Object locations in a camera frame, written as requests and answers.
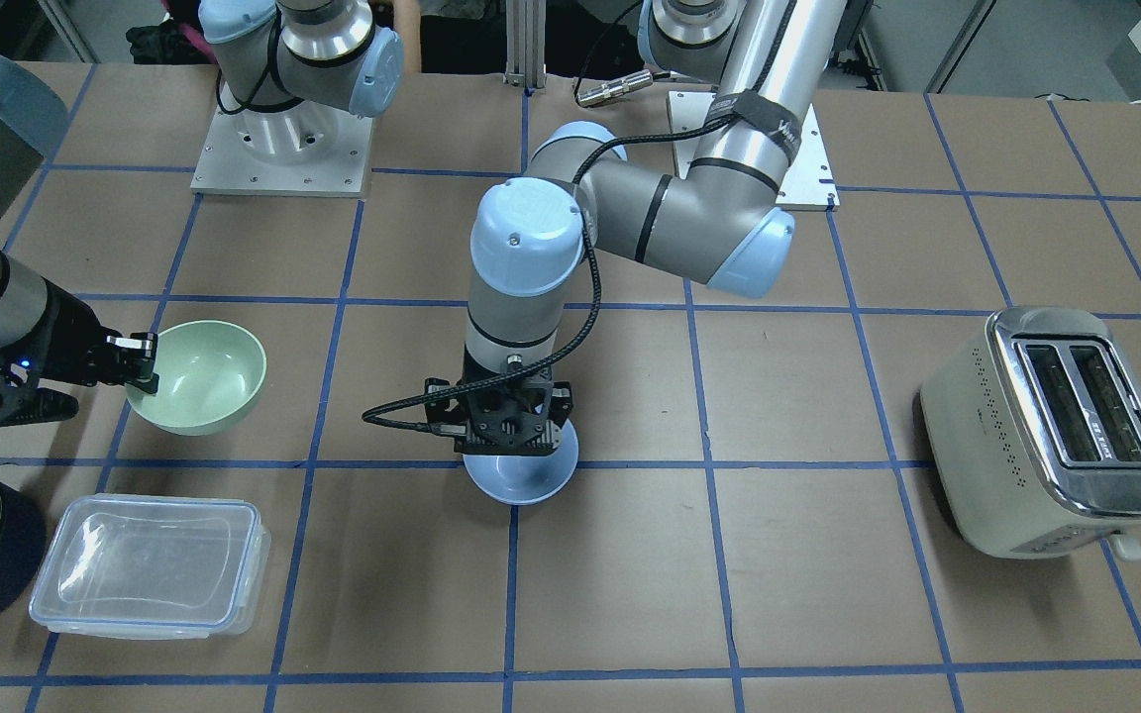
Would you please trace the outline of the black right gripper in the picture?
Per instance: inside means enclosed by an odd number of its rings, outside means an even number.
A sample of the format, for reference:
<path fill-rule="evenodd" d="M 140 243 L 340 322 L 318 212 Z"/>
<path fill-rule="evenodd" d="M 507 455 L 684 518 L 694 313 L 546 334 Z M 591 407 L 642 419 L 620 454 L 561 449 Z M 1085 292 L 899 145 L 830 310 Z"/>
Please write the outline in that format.
<path fill-rule="evenodd" d="M 132 384 L 156 394 L 156 356 L 154 331 L 123 337 L 104 329 L 87 303 L 46 281 L 37 316 L 0 317 L 0 428 L 60 423 L 76 415 L 76 397 L 46 388 L 44 380 Z"/>

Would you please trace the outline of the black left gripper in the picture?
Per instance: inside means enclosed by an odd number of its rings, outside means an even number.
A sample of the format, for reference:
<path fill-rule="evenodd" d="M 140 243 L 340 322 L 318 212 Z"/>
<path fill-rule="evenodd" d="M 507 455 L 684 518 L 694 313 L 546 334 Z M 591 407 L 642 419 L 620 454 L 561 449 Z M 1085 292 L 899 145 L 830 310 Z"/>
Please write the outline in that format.
<path fill-rule="evenodd" d="M 556 382 L 551 368 L 489 384 L 479 391 L 448 396 L 447 380 L 424 380 L 424 415 L 431 434 L 453 439 L 468 456 L 547 457 L 565 441 L 573 411 L 569 382 Z"/>

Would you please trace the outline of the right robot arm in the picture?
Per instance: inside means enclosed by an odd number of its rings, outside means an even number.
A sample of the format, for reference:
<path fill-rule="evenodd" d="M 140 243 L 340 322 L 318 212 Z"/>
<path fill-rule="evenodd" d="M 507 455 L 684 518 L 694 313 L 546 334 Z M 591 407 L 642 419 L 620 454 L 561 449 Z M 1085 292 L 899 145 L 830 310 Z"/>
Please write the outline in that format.
<path fill-rule="evenodd" d="M 225 76 L 219 98 L 237 118 L 314 104 L 375 118 L 393 104 L 407 52 L 369 1 L 199 1 L 196 23 Z M 0 55 L 0 220 L 66 136 L 66 104 Z M 123 384 L 164 405 L 175 379 L 165 337 L 107 329 L 89 303 L 0 249 L 0 428 L 58 423 L 76 398 L 52 383 Z"/>

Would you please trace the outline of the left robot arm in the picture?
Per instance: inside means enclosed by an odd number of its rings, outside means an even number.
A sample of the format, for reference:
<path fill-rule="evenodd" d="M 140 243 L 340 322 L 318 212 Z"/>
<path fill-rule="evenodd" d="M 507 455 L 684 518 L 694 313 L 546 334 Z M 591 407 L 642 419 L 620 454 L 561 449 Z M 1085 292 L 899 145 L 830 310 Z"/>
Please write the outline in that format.
<path fill-rule="evenodd" d="M 778 206 L 841 1 L 647 1 L 639 52 L 717 87 L 683 176 L 638 165 L 626 139 L 574 122 L 539 145 L 524 175 L 487 191 L 469 248 L 464 371 L 426 380 L 424 421 L 467 455 L 547 456 L 568 438 L 570 388 L 555 362 L 568 279 L 599 278 L 599 253 L 758 298 L 778 279 L 793 221 Z"/>

